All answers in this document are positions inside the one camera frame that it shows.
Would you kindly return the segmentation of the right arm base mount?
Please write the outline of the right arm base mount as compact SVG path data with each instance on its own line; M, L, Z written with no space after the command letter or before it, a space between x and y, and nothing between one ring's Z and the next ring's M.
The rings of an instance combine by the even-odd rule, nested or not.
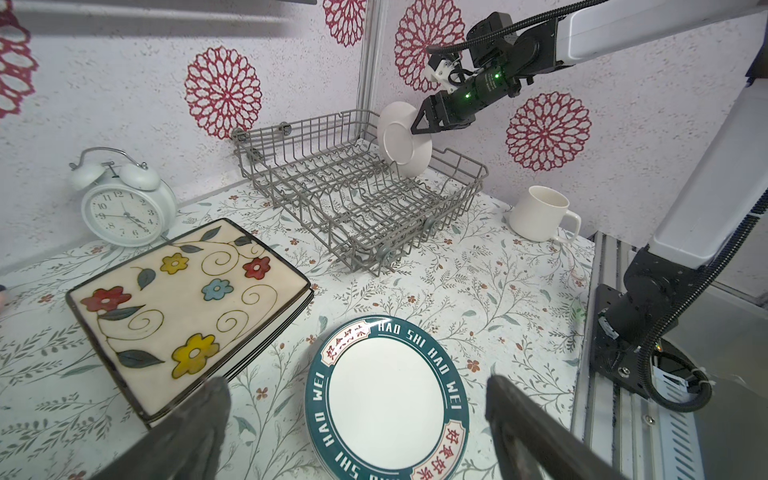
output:
M648 399L647 387L638 370L638 357L654 325L669 302L650 286L634 286L622 293L601 284L595 291L596 313L590 350L590 368L623 389Z

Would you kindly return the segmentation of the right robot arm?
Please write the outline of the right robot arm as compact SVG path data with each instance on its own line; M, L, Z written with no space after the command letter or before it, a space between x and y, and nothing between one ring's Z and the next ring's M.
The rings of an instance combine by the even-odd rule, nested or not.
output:
M529 203L568 188L590 222L643 242L594 323L592 366L653 396L656 342L767 189L767 5L580 1L518 22L480 7L445 44L407 12L434 88L413 133L506 160L491 183L517 189L519 236Z

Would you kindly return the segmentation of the black square plate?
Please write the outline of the black square plate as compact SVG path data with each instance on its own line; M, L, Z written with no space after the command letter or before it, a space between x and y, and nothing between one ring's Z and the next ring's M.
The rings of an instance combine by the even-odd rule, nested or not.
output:
M240 341L232 355L213 374L214 377L224 377L228 381L236 378L253 360L266 349L298 318L314 299L314 290L309 288L285 307L274 319L270 319L256 332L249 334Z
M309 288L275 248L220 218L81 283L66 302L153 427Z

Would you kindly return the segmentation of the white round plate four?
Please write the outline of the white round plate four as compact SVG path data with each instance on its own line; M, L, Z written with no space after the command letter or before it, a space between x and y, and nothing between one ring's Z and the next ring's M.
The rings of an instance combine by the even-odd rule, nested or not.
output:
M403 101L392 102L379 115L377 142L381 155L401 177L414 178L426 171L432 154L429 134L413 134L417 109Z

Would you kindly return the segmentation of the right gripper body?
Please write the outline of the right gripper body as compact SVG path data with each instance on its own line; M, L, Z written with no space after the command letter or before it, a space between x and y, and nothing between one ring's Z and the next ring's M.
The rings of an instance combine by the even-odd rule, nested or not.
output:
M489 67L448 94L443 102L446 122L471 123L481 110L504 97L516 96L520 90L516 79L519 70L515 61Z

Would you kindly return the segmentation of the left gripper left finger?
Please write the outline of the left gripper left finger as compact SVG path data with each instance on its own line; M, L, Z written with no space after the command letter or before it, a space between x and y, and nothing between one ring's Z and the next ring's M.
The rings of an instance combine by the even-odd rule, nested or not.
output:
M214 479L231 411L228 381L205 382L96 479Z

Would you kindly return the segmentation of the white round plate three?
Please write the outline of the white round plate three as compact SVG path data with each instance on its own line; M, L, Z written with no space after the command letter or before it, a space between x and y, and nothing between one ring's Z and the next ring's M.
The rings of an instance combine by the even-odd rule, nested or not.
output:
M470 433L466 390L448 353L386 315L349 320L320 343L304 414L334 479L449 479Z

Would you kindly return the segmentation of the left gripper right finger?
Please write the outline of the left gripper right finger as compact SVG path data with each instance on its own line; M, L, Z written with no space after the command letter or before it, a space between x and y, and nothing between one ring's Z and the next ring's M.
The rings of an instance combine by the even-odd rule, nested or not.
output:
M503 479L621 479L508 378L492 375L485 418Z

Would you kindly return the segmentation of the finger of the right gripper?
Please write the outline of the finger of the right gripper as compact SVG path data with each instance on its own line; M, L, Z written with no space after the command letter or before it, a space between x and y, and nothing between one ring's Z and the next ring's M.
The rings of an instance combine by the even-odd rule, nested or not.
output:
M452 130L456 121L451 118L446 95L430 95L418 108L410 131L414 135L434 134Z

